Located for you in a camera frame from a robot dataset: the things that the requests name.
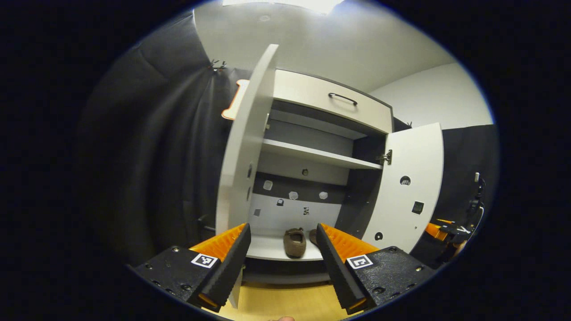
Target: light wood floor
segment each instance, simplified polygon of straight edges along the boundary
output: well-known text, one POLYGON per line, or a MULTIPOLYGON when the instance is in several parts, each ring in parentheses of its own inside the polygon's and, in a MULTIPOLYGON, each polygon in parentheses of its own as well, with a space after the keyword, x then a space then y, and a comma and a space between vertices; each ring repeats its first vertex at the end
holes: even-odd
POLYGON ((307 286, 245 283, 240 288, 238 309, 230 302, 217 313, 237 321, 278 320, 291 316, 295 321, 333 321, 347 318, 335 295, 333 285, 307 286))

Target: cabinet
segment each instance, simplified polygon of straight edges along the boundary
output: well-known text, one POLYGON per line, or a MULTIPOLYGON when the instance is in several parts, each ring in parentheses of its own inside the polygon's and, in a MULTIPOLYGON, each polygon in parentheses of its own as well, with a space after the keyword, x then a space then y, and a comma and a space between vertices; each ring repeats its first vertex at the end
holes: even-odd
POLYGON ((307 237, 319 222, 410 252, 440 192, 440 125, 393 133, 390 106, 342 84, 277 70, 278 56, 278 45, 262 55, 232 125, 216 233, 249 222, 247 256, 258 260, 322 260, 309 240, 299 259, 283 247, 285 230, 302 227, 307 237))

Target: cabinet door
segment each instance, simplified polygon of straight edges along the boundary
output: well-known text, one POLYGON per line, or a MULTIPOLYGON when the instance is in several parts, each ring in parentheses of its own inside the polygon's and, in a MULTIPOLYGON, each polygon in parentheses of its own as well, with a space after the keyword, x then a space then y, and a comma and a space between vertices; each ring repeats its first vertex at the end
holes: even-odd
MULTIPOLYGON (((217 235, 248 221, 258 158, 274 99, 277 49, 278 45, 269 45, 254 68, 228 136, 216 203, 217 235)), ((229 298, 234 307, 238 306, 241 282, 242 273, 229 298)))
POLYGON ((375 209, 363 241, 409 253, 430 222, 442 184, 444 144, 439 123, 388 134, 375 209))

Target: shelf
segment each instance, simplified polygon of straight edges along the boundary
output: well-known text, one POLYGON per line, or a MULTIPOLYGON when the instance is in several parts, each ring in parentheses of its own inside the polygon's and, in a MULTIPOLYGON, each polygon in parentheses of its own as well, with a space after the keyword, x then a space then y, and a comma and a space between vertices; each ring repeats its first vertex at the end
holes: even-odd
POLYGON ((299 259, 292 259, 286 255, 283 236, 252 235, 252 241, 246 257, 277 261, 320 261, 323 260, 318 247, 305 236, 305 253, 299 259))
POLYGON ((264 139, 262 144, 262 151, 308 159, 319 163, 350 169, 379 170, 383 168, 380 164, 369 163, 365 162, 364 160, 337 155, 326 151, 311 149, 290 143, 273 141, 271 139, 264 139))

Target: shoe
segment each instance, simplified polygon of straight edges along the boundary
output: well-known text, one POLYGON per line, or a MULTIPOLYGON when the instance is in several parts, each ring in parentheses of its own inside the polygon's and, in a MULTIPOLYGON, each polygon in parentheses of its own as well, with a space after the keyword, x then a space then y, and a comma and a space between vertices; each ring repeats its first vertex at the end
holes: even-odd
POLYGON ((309 240, 311 241, 311 243, 313 243, 313 244, 315 244, 315 246, 317 246, 317 229, 316 228, 309 231, 309 240))
POLYGON ((294 258, 301 258, 305 253, 305 235, 303 229, 292 228, 284 234, 285 253, 294 258))

